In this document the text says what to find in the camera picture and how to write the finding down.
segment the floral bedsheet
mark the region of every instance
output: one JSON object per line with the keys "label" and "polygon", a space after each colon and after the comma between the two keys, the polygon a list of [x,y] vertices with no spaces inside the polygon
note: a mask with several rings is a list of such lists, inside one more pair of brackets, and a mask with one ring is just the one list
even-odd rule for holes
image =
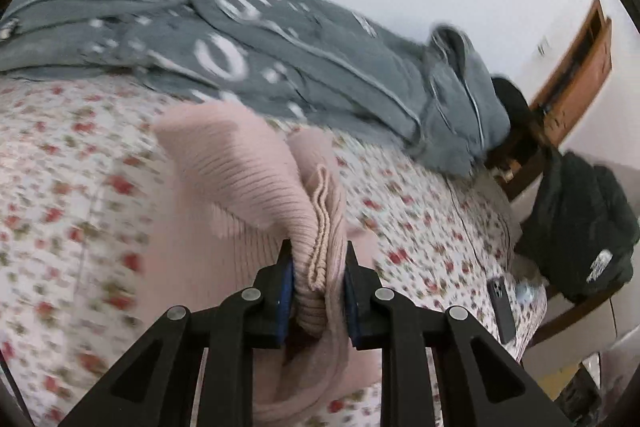
{"label": "floral bedsheet", "polygon": [[[36,425],[56,425],[141,333],[136,282],[166,165],[150,123],[172,103],[119,76],[0,80],[0,347]],[[506,349],[519,359],[546,300],[516,302],[517,225],[497,185],[340,132],[334,149],[349,218],[378,235],[384,284],[431,309],[464,306],[497,337],[486,281],[504,274],[517,327]],[[378,384],[302,425],[379,417]]]}

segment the smartphone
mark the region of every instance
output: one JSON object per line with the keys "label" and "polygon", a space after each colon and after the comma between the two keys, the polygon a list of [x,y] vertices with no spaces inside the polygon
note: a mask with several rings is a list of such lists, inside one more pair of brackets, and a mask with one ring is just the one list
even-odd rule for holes
{"label": "smartphone", "polygon": [[511,313],[511,304],[504,285],[504,277],[490,279],[487,283],[489,298],[494,306],[495,323],[498,326],[500,342],[508,344],[516,336],[516,324]]}

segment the pink knit sweater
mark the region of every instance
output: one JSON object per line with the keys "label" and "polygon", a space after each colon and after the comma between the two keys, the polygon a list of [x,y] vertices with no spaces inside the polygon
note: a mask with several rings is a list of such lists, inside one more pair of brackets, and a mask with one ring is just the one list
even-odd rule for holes
{"label": "pink knit sweater", "polygon": [[175,304],[220,304],[251,286],[289,237],[295,319],[316,340],[292,360],[284,349],[255,353],[255,420],[288,425],[379,380],[379,354],[350,346],[342,311],[346,242],[368,265],[376,238],[345,220],[328,135],[306,129],[283,140],[233,102],[177,105],[154,130],[174,172],[145,254],[143,321]]}

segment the metal bolt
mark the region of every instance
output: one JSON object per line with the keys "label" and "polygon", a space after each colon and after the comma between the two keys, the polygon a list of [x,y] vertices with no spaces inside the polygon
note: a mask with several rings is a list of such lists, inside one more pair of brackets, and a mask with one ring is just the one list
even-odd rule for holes
{"label": "metal bolt", "polygon": [[389,288],[378,288],[374,295],[381,301],[390,301],[392,298],[394,298],[395,293]]}
{"label": "metal bolt", "polygon": [[245,301],[257,301],[260,298],[260,290],[258,288],[247,288],[242,292],[242,298]]}
{"label": "metal bolt", "polygon": [[186,314],[187,310],[183,306],[174,306],[166,312],[166,316],[170,321],[179,321],[183,319]]}
{"label": "metal bolt", "polygon": [[453,306],[453,308],[449,310],[449,315],[452,319],[463,321],[469,316],[469,312],[462,306]]}

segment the wooden furniture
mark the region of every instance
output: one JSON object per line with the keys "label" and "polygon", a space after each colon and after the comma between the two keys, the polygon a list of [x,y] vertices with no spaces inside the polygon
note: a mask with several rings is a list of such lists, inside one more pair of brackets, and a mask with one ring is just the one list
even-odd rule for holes
{"label": "wooden furniture", "polygon": [[[574,42],[529,104],[536,115],[526,126],[512,128],[507,139],[487,158],[488,168],[498,168],[497,182],[513,201],[542,174],[548,147],[559,146],[595,99],[611,71],[611,19],[605,18],[600,0],[594,0]],[[515,152],[530,150],[520,163]],[[529,346],[542,343],[574,325],[607,301],[620,287],[609,289],[575,305],[534,334]],[[549,286],[547,299],[558,292]]]}
{"label": "wooden furniture", "polygon": [[490,167],[503,165],[504,174],[498,183],[510,201],[529,187],[545,166],[540,151],[524,164],[510,159],[510,151],[523,140],[559,146],[593,102],[610,71],[611,19],[604,17],[600,0],[594,0],[574,42],[529,104],[538,124],[531,123],[528,129],[514,128],[488,158]]}

